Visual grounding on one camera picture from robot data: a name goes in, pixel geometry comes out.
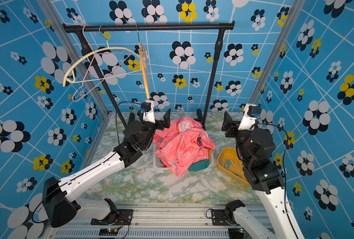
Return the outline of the pink printed jacket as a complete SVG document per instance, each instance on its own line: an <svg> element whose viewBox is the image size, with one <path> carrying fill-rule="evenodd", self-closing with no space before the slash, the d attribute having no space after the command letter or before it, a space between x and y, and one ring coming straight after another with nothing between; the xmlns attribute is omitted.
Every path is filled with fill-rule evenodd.
<svg viewBox="0 0 354 239"><path fill-rule="evenodd" d="M177 177L182 177L194 163L209 159L209 153L215 150L215 143L202 124L188 116L172 120L169 128L157 130L153 143L154 155Z"/></svg>

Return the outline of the green letter jacket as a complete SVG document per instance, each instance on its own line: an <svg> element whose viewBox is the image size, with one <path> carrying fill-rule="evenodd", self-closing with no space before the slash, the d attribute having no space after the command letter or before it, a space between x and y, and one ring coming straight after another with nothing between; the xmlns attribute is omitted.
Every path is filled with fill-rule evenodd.
<svg viewBox="0 0 354 239"><path fill-rule="evenodd" d="M208 168L209 165L210 165L210 160L209 159L200 160L198 162L193 163L189 167L189 172L197 172L197 171L204 170L204 169Z"/></svg>

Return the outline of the wooden hanger of pink jacket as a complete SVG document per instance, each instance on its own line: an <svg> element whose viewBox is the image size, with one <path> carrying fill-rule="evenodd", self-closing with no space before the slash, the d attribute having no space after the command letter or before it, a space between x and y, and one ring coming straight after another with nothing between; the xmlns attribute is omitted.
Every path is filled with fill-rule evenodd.
<svg viewBox="0 0 354 239"><path fill-rule="evenodd" d="M139 56L140 56L140 65L142 70L142 76L144 81L144 89L146 92L146 98L150 99L150 92L149 92L149 82L148 82L148 66L147 66L147 54L143 44L140 41L140 35L138 26L136 25L137 35L138 35L138 42L139 42Z"/></svg>

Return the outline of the wooden hanger of green jacket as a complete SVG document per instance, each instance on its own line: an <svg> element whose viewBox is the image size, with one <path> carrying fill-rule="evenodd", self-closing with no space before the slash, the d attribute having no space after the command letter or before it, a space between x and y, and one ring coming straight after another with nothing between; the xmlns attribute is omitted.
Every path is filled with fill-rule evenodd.
<svg viewBox="0 0 354 239"><path fill-rule="evenodd" d="M94 26L80 26L80 25L74 25L74 26L63 26L64 30L68 33L80 33L81 38L80 38L80 43L83 45L83 50L85 51L85 55L81 57L78 61L76 61L64 74L63 78L63 86L65 87L67 84L75 84L75 83L80 83L82 86L84 83L88 82L86 76L90 72L91 67L94 68L95 73L100 72L100 66L99 62L104 62L106 65L111 65L112 69L109 73L106 75L102 75L102 77L96 78L96 81L105 81L110 78L118 79L120 77L124 77L128 73L126 71L119 71L119 74L115 74L115 71L121 68L121 64L117 63L117 58L115 56L115 53L112 52L112 50L118 50L118 54L122 54L125 52L129 52L130 54L127 55L124 58L125 62L128 62L129 66L133 67L133 71L141 71L141 65L140 65L140 56L139 52L136 53L128 48L124 47L110 47L109 45L105 48L101 48L98 50L93 51L92 48L89 45L89 42L85 38L85 32L86 31L93 31ZM85 60L88 60L89 66L86 68L86 73L85 77L83 78L82 81L77 81L76 76L74 73L74 69L79 65L82 64Z"/></svg>

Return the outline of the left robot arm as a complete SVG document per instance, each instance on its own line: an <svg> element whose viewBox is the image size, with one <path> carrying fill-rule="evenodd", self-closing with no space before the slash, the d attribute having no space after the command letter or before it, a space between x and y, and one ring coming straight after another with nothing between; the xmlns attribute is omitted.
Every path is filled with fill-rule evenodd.
<svg viewBox="0 0 354 239"><path fill-rule="evenodd" d="M114 224L119 212L111 199L86 200L80 198L87 189L111 174L136 162L154 139L156 130L169 128L171 111L163 120L133 120L123 131L124 140L99 161L61 179L46 180L43 187L42 205L51 227L58 228L73 219L92 219L98 225Z"/></svg>

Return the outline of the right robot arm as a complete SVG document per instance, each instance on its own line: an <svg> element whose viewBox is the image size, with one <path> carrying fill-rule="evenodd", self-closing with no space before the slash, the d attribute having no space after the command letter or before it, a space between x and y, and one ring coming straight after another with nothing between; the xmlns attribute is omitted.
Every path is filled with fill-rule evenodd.
<svg viewBox="0 0 354 239"><path fill-rule="evenodd" d="M304 235L289 205L284 179L270 159L276 149L273 136L268 129L256 128L255 120L244 114L241 121L234 121L225 112L221 130L226 137L235 139L244 177L261 200L273 229L260 223L240 200L226 204L228 223L240 225L252 239L302 239Z"/></svg>

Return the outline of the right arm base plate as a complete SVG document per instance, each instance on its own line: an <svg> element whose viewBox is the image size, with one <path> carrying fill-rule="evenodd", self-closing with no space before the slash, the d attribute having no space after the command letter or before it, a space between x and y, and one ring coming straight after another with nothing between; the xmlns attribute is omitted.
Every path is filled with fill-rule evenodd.
<svg viewBox="0 0 354 239"><path fill-rule="evenodd" d="M213 226L239 226L226 210L209 209L208 211Z"/></svg>

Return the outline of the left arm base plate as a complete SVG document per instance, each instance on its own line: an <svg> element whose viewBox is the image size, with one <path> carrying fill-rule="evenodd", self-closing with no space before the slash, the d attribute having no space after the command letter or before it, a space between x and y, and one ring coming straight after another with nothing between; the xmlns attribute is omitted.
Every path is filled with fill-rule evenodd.
<svg viewBox="0 0 354 239"><path fill-rule="evenodd" d="M91 225L131 225L133 219L134 210L132 209L118 209L113 213L110 213L103 220L92 219Z"/></svg>

